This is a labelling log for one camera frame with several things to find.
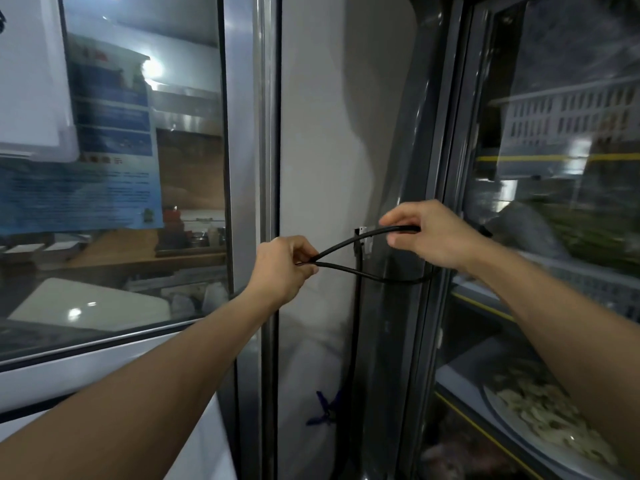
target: brown wall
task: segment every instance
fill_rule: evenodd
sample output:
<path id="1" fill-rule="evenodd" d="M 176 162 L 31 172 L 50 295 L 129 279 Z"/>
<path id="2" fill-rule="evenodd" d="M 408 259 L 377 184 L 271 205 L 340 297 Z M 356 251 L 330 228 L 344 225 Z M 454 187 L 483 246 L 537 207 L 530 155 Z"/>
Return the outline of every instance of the brown wall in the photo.
<path id="1" fill-rule="evenodd" d="M 225 208 L 222 138 L 158 130 L 160 183 L 164 207 Z"/>

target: person's left hand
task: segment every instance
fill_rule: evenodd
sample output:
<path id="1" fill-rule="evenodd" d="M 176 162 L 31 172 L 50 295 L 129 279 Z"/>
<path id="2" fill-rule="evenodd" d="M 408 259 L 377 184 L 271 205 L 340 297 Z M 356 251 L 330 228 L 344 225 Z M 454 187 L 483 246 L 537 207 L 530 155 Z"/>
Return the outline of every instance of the person's left hand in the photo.
<path id="1" fill-rule="evenodd" d="M 308 278 L 318 272 L 318 266 L 307 262 L 318 251 L 306 237 L 277 237 L 258 246 L 255 265 L 246 291 L 265 297 L 277 310 L 296 297 Z"/>

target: forearm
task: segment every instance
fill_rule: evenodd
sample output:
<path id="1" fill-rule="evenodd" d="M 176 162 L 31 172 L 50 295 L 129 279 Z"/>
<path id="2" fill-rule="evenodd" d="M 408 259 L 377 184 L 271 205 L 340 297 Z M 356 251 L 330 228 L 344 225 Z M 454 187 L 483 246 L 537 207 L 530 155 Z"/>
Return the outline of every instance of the forearm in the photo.
<path id="1" fill-rule="evenodd" d="M 0 444 L 3 478 L 162 479 L 228 367 L 274 311 L 246 292 Z"/>
<path id="2" fill-rule="evenodd" d="M 580 411 L 640 472 L 640 326 L 489 241 L 468 272 L 512 309 Z"/>

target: whiteboard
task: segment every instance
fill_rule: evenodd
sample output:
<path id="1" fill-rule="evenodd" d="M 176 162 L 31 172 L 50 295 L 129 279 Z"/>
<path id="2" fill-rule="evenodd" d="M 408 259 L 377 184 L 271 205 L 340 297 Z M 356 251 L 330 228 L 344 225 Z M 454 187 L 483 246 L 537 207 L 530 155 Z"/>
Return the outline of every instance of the whiteboard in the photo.
<path id="1" fill-rule="evenodd" d="M 75 161 L 58 0 L 0 0 L 0 155 Z"/>

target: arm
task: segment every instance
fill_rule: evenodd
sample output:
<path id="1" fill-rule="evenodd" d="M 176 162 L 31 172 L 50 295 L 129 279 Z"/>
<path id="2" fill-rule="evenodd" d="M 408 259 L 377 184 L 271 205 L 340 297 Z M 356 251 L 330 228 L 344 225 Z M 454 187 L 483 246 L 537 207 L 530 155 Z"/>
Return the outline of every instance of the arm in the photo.
<path id="1" fill-rule="evenodd" d="M 236 299 L 0 444 L 4 479 L 162 479 L 223 375 L 316 266 L 303 237 L 261 244 Z"/>
<path id="2" fill-rule="evenodd" d="M 404 203 L 380 220 L 396 223 L 422 231 L 389 235 L 389 245 L 471 274 L 502 298 L 580 411 L 640 473 L 640 326 L 483 237 L 437 201 Z"/>

